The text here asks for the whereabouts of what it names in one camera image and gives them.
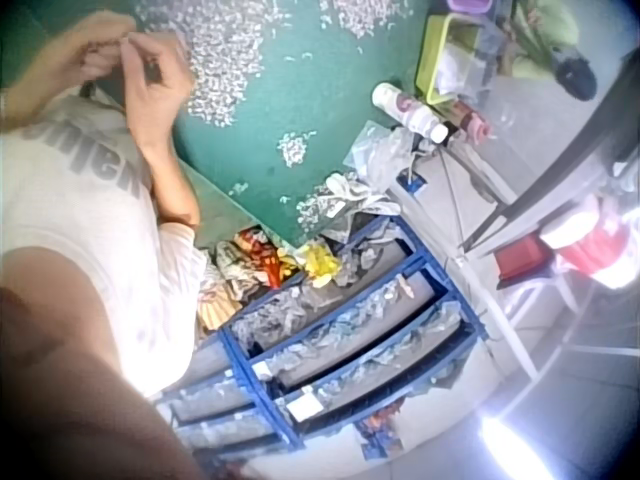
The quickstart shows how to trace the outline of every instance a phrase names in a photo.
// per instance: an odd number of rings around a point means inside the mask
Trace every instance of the white label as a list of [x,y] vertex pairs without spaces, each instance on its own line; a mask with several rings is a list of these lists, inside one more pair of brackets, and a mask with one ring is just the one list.
[[271,374],[271,370],[269,370],[269,366],[265,361],[256,363],[253,366],[253,371],[260,380],[262,380],[263,378],[270,379],[273,377],[273,375]]
[[340,210],[342,210],[345,207],[346,204],[347,203],[342,200],[334,204],[333,207],[331,207],[327,212],[327,217],[329,218],[335,217],[340,212]]
[[287,409],[298,422],[304,422],[307,418],[320,413],[324,407],[313,393],[305,393],[297,400],[287,404]]

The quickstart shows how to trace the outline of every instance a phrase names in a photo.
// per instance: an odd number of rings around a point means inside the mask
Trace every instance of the yellow container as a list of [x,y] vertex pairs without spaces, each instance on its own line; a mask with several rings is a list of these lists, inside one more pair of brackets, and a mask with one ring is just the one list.
[[473,27],[470,29],[470,35],[468,35],[466,39],[470,44],[471,50],[473,49],[471,45],[475,42],[480,29],[474,17],[461,13],[431,15],[429,17],[424,36],[424,44],[422,46],[422,56],[420,57],[420,64],[418,65],[418,75],[416,77],[416,86],[422,91],[424,99],[429,105],[437,105],[456,97],[455,94],[440,95],[435,88],[440,57],[447,43],[447,37],[452,25]]

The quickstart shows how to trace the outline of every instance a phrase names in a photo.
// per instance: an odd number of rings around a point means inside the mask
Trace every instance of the person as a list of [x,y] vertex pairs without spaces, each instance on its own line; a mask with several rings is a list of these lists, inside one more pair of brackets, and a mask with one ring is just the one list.
[[[205,478],[143,397],[194,346],[200,214],[171,143],[193,79],[176,37],[135,30],[95,13],[2,92],[1,431],[39,478]],[[126,119],[66,95],[119,64]]]
[[[52,335],[149,396],[189,365],[205,258],[171,143],[193,78],[177,37],[135,29],[95,13],[4,92],[1,282]],[[119,64],[126,119],[65,95]]]
[[510,41],[500,74],[555,80],[581,101],[595,97],[596,76],[577,49],[580,29],[561,0],[514,0],[512,19],[504,29]]

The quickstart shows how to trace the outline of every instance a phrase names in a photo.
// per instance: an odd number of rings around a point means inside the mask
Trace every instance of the white floor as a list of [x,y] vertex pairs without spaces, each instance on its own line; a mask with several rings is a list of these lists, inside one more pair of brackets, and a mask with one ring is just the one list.
[[[447,174],[453,185],[453,195],[461,212],[462,236],[468,235],[492,210],[471,188],[467,173],[453,160],[446,160],[446,171],[440,159],[435,158],[420,166],[417,171],[428,182],[418,192],[417,204],[406,209],[406,217],[413,225],[423,223],[428,216],[432,227],[428,234],[421,235],[423,241],[432,249],[441,261],[446,258],[445,251],[455,252],[461,242],[457,227],[454,201],[447,183]],[[495,292],[497,284],[497,265],[493,257],[472,262],[474,271],[483,285]],[[455,262],[447,267],[459,288],[476,312],[481,314],[492,340],[479,342],[471,352],[461,377],[452,390],[432,390],[428,394],[409,398],[401,411],[394,417],[397,431],[409,451],[423,442],[450,429],[469,413],[481,408],[482,402],[496,389],[500,382],[515,371],[518,364],[508,345],[496,328],[493,319],[486,313],[486,307],[479,299],[469,296],[469,288],[459,279]],[[518,325],[519,336],[527,349],[532,349],[544,335],[544,329],[551,325],[564,304],[552,288],[543,291],[540,300],[533,305]],[[267,479],[342,479],[365,472],[383,462],[366,462],[360,448],[358,433],[349,426],[340,433],[309,441],[307,449],[292,454],[271,455],[250,461],[248,471],[253,470]]]

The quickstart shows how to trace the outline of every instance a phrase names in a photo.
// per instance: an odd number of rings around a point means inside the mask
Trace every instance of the green tabletop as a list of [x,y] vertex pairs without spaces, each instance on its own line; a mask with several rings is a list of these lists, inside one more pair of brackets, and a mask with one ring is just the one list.
[[[413,91],[429,2],[408,0],[412,15],[391,17],[391,28],[376,27],[374,36],[361,39],[336,20],[322,29],[317,0],[278,3],[292,14],[292,27],[276,27],[276,38],[266,36],[265,69],[260,78],[251,77],[235,123],[218,128],[185,113],[178,119],[176,140],[185,160],[222,192],[248,184],[233,200],[284,240],[300,245],[317,232],[303,232],[296,204],[331,172],[344,169],[342,162],[367,120],[391,124],[372,106],[373,88],[391,81]],[[50,33],[91,10],[128,10],[125,0],[92,0],[81,11],[77,5],[72,0],[27,2],[38,28]],[[313,58],[303,59],[305,52]],[[317,135],[308,140],[304,162],[288,168],[278,141],[285,133],[310,131]],[[282,196],[290,201],[282,203]],[[317,230],[325,224],[318,223]]]

